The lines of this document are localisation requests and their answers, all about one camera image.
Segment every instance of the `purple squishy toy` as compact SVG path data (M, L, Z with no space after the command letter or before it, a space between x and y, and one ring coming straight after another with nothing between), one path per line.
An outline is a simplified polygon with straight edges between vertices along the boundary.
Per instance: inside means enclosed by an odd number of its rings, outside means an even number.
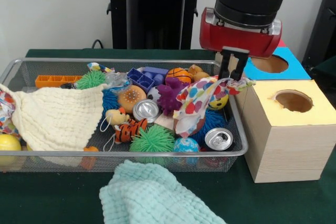
M174 110L180 109L182 103L176 97L188 85L188 83L183 83L178 78L168 77L166 78L166 85L161 84L157 87L161 95L157 103L161 106L164 115L170 115Z

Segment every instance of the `white wall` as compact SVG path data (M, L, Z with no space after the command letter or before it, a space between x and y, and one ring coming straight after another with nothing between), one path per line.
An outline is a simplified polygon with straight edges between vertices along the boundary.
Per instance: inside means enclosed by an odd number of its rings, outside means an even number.
M87 48L96 38L112 46L110 0L0 0L0 72L29 48ZM284 0L278 13L283 40L303 57L321 0ZM198 11L215 0L198 0ZM192 47L199 48L200 16L195 19Z

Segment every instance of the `black cable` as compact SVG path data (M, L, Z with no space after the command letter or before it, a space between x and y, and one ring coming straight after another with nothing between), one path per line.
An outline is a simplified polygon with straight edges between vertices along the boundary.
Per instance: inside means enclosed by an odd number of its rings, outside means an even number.
M94 47L96 46L97 43L99 43L101 49L104 48L103 43L102 43L99 39L96 39L96 40L94 41L94 43L92 44L92 47L91 47L91 48L94 48Z

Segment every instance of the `orange plastic tray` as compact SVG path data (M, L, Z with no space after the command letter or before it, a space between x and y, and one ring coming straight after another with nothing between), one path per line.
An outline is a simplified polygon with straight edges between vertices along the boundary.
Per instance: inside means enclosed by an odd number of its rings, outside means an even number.
M65 83L75 83L80 80L82 76L38 76L35 80L37 88L44 87L59 87Z

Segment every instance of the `wooden box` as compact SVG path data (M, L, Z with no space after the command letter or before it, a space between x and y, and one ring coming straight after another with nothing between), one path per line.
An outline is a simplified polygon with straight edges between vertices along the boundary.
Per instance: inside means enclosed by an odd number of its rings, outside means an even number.
M242 113L256 183L320 178L336 143L336 111L315 81L257 81Z
M229 71L237 66L237 59L231 57ZM249 58L244 68L244 77L251 80L310 80L301 63L288 47L278 47L268 59ZM241 113L247 90L236 95L238 110Z

